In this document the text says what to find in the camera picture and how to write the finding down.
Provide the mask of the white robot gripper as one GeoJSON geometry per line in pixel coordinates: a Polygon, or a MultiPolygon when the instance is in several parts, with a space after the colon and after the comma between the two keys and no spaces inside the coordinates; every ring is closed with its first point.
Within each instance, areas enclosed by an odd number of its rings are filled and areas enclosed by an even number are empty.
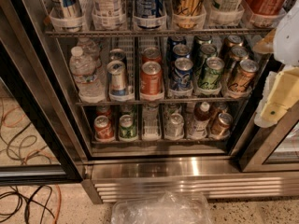
{"type": "Polygon", "coordinates": [[[270,72],[263,87],[254,124],[261,128],[276,125],[299,101],[299,0],[273,29],[252,48],[256,53],[274,52],[277,61],[286,66],[280,72],[270,72]]]}

